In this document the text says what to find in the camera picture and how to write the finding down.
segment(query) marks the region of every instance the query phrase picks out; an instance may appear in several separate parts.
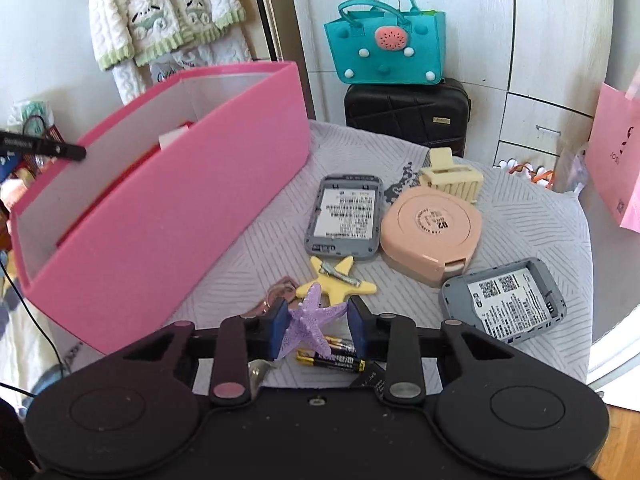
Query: wooden floor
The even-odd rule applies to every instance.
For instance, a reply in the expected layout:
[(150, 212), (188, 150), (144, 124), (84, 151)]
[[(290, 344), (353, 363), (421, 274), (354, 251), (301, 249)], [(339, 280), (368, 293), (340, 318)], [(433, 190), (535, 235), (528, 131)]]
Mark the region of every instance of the wooden floor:
[(638, 480), (640, 413), (609, 407), (611, 428), (593, 470), (603, 480)]

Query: black wire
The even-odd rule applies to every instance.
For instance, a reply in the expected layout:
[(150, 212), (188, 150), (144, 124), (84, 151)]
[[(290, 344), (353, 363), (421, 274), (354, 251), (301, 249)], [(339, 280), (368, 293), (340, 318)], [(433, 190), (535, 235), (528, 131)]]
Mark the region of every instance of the black wire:
[(58, 365), (60, 366), (60, 377), (61, 378), (64, 377), (65, 376), (65, 367), (62, 364), (62, 359), (60, 358), (60, 354), (58, 353), (58, 349), (53, 344), (53, 341), (49, 338), (47, 333), (44, 332), (42, 327), (38, 324), (36, 319), (33, 317), (33, 314), (31, 313), (31, 310), (29, 310), (29, 307), (27, 306), (26, 302), (24, 301), (24, 298), (22, 297), (22, 294), (18, 290), (18, 287), (15, 286), (14, 280), (12, 280), (11, 276), (9, 276), (9, 273), (6, 271), (6, 268), (4, 267), (4, 264), (2, 263), (1, 260), (0, 260), (0, 267), (2, 267), (2, 270), (4, 271), (4, 275), (9, 280), (9, 283), (11, 283), (11, 286), (14, 288), (14, 291), (18, 295), (18, 298), (20, 298), (20, 301), (22, 302), (22, 305), (24, 306), (24, 309), (27, 311), (27, 314), (29, 314), (29, 317), (33, 321), (34, 325), (36, 327), (38, 327), (38, 330), (40, 330), (40, 333), (44, 336), (44, 339), (46, 339), (47, 342), (51, 345), (51, 348), (53, 348), (53, 351), (56, 354), (56, 359), (58, 359)]
[(32, 399), (35, 399), (36, 397), (35, 395), (29, 393), (26, 390), (18, 388), (17, 386), (11, 386), (10, 384), (4, 384), (4, 383), (0, 383), (0, 386), (2, 386), (3, 388), (7, 388), (9, 390), (13, 390), (14, 392), (18, 392), (19, 394), (26, 395), (27, 397), (31, 397)]

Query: purple star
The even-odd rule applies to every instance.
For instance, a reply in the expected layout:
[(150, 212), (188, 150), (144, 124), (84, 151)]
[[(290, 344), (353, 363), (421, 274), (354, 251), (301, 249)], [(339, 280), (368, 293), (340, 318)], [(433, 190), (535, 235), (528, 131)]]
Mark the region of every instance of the purple star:
[(331, 355), (331, 347), (324, 339), (320, 327), (338, 319), (347, 311), (346, 303), (320, 308), (320, 295), (322, 289), (316, 282), (309, 287), (306, 298), (298, 304), (298, 308), (290, 310), (291, 321), (284, 333), (282, 346), (278, 358), (282, 358), (296, 349), (301, 342), (305, 342), (321, 356)]

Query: gray patterned tablecloth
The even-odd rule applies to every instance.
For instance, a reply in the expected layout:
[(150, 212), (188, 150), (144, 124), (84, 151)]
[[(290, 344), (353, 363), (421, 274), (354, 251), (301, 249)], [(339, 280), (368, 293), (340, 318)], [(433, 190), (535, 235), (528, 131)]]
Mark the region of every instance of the gray patterned tablecloth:
[[(272, 283), (285, 275), (300, 283), (312, 279), (303, 237), (320, 180), (330, 173), (369, 173), (383, 179), (391, 202), (414, 182), (428, 150), (386, 136), (335, 124), (311, 123), (311, 156), (306, 166), (266, 207), (216, 263), (170, 322), (191, 319), (198, 328), (220, 325), (225, 317), (254, 306)], [(567, 304), (567, 316), (553, 330), (518, 348), (584, 381), (591, 345), (593, 271), (586, 218), (577, 198), (535, 186), (503, 171), (471, 163), (484, 174), (477, 208), (482, 235), (469, 271), (495, 267), (528, 256), (551, 270)], [(352, 274), (378, 285), (364, 299), (374, 313), (397, 312), (418, 326), (438, 327), (443, 319), (438, 289), (390, 269), (380, 256), (356, 263)], [(348, 336), (346, 318), (325, 333)], [(441, 389), (435, 360), (423, 360), (430, 393)], [(195, 391), (204, 393), (210, 362), (200, 366)], [(346, 386), (351, 374), (299, 365), (291, 355), (267, 376), (267, 386)]]

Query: gray electronic device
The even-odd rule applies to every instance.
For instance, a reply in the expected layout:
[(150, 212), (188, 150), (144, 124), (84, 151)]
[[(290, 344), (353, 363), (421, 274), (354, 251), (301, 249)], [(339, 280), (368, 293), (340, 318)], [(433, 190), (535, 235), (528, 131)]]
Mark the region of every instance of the gray electronic device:
[(376, 256), (382, 221), (382, 180), (366, 174), (322, 179), (306, 229), (305, 249), (314, 256)]
[(446, 317), (504, 343), (529, 339), (566, 316), (566, 304), (547, 266), (527, 258), (447, 280), (440, 292)]

